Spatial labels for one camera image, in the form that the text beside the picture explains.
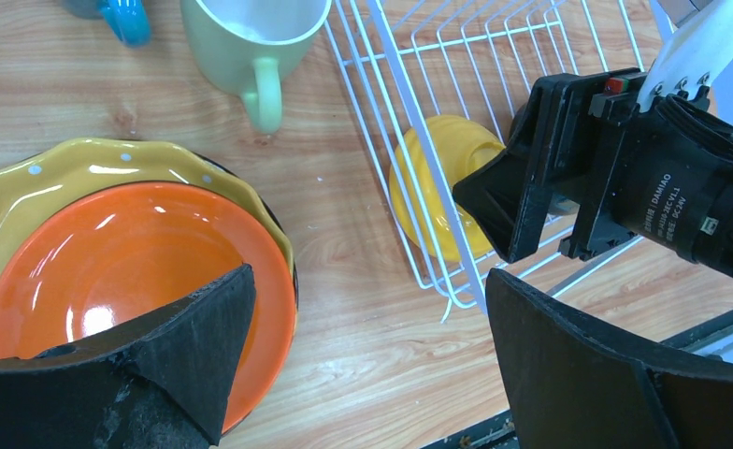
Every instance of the cup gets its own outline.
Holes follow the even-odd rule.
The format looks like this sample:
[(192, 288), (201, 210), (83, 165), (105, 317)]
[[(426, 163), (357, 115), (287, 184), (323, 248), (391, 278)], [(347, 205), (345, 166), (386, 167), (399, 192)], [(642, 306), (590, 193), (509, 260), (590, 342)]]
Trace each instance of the cup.
[(254, 127), (281, 125), (281, 80), (323, 26), (331, 0), (181, 0), (196, 64), (218, 89), (237, 95)]
[(82, 19), (105, 19), (127, 47), (149, 43), (151, 28), (141, 0), (62, 0), (61, 5)]

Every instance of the yellow plate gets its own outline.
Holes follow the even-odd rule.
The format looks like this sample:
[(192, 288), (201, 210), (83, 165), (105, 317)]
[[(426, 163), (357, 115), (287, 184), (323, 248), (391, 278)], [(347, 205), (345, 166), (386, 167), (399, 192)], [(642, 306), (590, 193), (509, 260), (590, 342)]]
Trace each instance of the yellow plate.
[[(504, 145), (499, 142), (493, 133), (488, 131), (484, 126), (466, 118), (455, 115), (438, 115), (427, 119), (426, 123), (427, 130), (430, 132), (430, 137), (433, 139), (433, 144), (436, 147), (436, 154), (440, 160), (441, 168), (443, 168), (450, 191), (452, 190), (452, 186), (458, 181), (490, 162), (504, 150)], [(433, 231), (441, 249), (441, 256), (447, 261), (459, 262), (461, 259), (460, 252), (457, 250), (457, 244), (454, 241), (449, 220), (446, 217), (443, 204), (441, 204), (438, 190), (430, 173), (430, 168), (424, 158), (424, 151), (422, 150), (419, 138), (416, 136), (416, 130), (410, 129), (403, 138), (408, 148), (410, 166), (419, 181), (419, 187), (422, 191), (422, 201), (430, 213)], [(409, 208), (402, 196), (395, 171), (392, 169), (389, 174), (389, 194), (397, 220), (405, 231), (405, 234), (408, 235), (416, 246), (422, 248), (428, 254), (435, 256), (436, 250), (429, 232), (427, 232), (427, 227), (424, 224), (424, 216), (422, 215), (419, 197), (413, 189), (409, 165), (405, 162), (400, 145), (396, 147), (395, 156), (400, 178), (408, 192), (414, 215), (422, 231), (424, 245), (419, 241), (416, 231), (413, 229)], [(457, 207), (457, 211), (460, 214), (460, 221), (466, 232), (472, 255), (479, 257), (491, 251), (493, 248), (490, 242), (484, 236), (477, 223), (474, 222), (474, 219), (460, 209), (460, 207)]]
[(172, 143), (77, 138), (0, 170), (0, 275), (54, 213), (84, 196), (138, 181), (191, 184), (237, 203), (270, 233), (293, 272), (289, 240), (245, 181)]

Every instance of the wavy-edged plate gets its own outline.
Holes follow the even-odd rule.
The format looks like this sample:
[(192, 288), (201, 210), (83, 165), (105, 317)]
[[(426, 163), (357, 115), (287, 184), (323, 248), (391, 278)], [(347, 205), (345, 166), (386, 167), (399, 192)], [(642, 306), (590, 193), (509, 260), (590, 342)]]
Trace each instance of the wavy-edged plate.
[(245, 181), (170, 142), (76, 138), (0, 170), (0, 275), (53, 214), (95, 192), (139, 181), (191, 184), (237, 203), (265, 227), (293, 272), (289, 240)]

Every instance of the white wire dish rack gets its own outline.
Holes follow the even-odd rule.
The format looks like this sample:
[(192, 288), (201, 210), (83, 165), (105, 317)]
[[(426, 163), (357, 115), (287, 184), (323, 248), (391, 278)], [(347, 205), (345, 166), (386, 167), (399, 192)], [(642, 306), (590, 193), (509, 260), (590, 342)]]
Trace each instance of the white wire dish rack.
[[(651, 32), (654, 12), (660, 12), (656, 7), (648, 0), (334, 0), (326, 29), (386, 197), (388, 170), (401, 180), (395, 146), (401, 145), (404, 161), (410, 161), (402, 137), (413, 127), (457, 248), (471, 254), (424, 119), (460, 115), (485, 125), (503, 142), (538, 77), (644, 69), (651, 63), (661, 46), (659, 32)], [(666, 16), (658, 16), (661, 34), (671, 34), (671, 24), (661, 17)], [(397, 231), (418, 284), (449, 299), (444, 320), (453, 305), (479, 304), (484, 310), (483, 280), (490, 268), (528, 278), (558, 264), (555, 284), (536, 285), (557, 297), (639, 242), (587, 264), (565, 260), (557, 247), (572, 230), (572, 218), (549, 217), (538, 253), (525, 261), (508, 266), (490, 252), (447, 263), (419, 182), (410, 167), (408, 172), (410, 183), (399, 184), (416, 241), (424, 241), (425, 227), (435, 253), (416, 248), (395, 220)], [(421, 214), (412, 213), (412, 196)]]

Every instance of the stacked dishes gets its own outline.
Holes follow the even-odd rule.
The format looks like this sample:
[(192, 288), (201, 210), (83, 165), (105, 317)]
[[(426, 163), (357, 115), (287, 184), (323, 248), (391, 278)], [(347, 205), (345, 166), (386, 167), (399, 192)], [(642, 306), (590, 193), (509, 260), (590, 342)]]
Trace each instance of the stacked dishes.
[(0, 358), (107, 330), (242, 264), (257, 296), (224, 432), (295, 332), (292, 247), (256, 192), (167, 142), (74, 139), (0, 170)]

